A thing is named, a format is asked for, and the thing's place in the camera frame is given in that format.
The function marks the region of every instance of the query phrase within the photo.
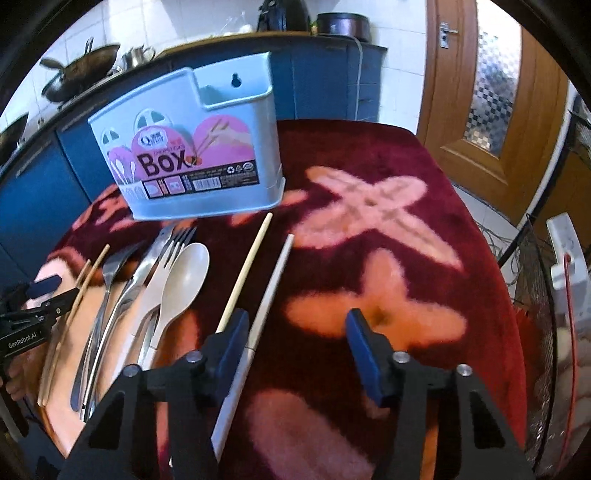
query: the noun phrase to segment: cooking pot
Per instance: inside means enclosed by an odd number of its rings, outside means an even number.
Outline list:
[[[28,118],[29,114],[25,113],[11,123],[4,132],[0,133],[0,167],[8,161],[12,152],[17,149],[18,141],[25,131]]]
[[[125,70],[134,69],[139,65],[144,63],[148,63],[149,61],[153,60],[156,56],[156,51],[154,47],[135,47],[129,50],[129,52],[124,53],[121,59],[123,60],[123,66]]]
[[[346,35],[360,41],[371,41],[369,18],[359,14],[329,12],[318,14],[318,33]]]
[[[86,42],[84,55],[67,67],[55,59],[48,57],[41,59],[39,65],[59,70],[41,91],[41,94],[50,102],[61,103],[74,98],[105,78],[115,64],[121,45],[114,43],[92,50],[92,41],[93,38],[90,37]]]

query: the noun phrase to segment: table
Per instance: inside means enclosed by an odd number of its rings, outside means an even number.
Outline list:
[[[251,318],[288,233],[295,234],[295,245],[232,425],[221,478],[371,477],[395,415],[362,393],[344,339],[345,314],[353,307],[395,349],[426,365],[471,365],[523,444],[525,374],[511,301],[483,236],[429,153],[410,132],[388,125],[283,121],[278,132],[286,192],[238,301]],[[210,270],[191,310],[168,331],[157,364],[198,348],[215,331],[264,215],[182,222],[197,227],[194,241],[208,247]],[[113,185],[74,223],[41,275],[59,273],[62,288],[69,288],[106,243],[115,252],[151,241],[161,227],[134,222]],[[122,280],[133,267],[127,265]],[[98,273],[60,354],[44,412],[65,455],[82,428],[69,396],[101,284]],[[125,330],[124,319],[110,352]],[[114,360],[108,352],[101,391]],[[161,408],[163,469],[165,419]],[[436,439],[429,419],[424,478],[433,474]]]

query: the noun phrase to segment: frying pan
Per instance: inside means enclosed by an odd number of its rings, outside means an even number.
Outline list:
[[[48,57],[40,60],[39,65],[59,70],[41,91],[50,102],[67,102],[106,77],[117,60],[121,45],[113,43],[92,50],[92,42],[93,38],[90,37],[86,42],[84,55],[66,67]]]
[[[0,134],[0,167],[8,161],[12,152],[17,149],[17,142],[25,131],[28,118],[29,114],[25,113]]]

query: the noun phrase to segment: chopstick holder box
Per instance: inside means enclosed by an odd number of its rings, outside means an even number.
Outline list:
[[[88,123],[137,220],[228,215],[281,201],[269,53],[163,75]]]

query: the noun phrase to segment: frosted glass panel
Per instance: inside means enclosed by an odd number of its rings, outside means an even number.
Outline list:
[[[513,113],[521,64],[521,26],[491,0],[476,0],[476,80],[464,137],[500,155]]]

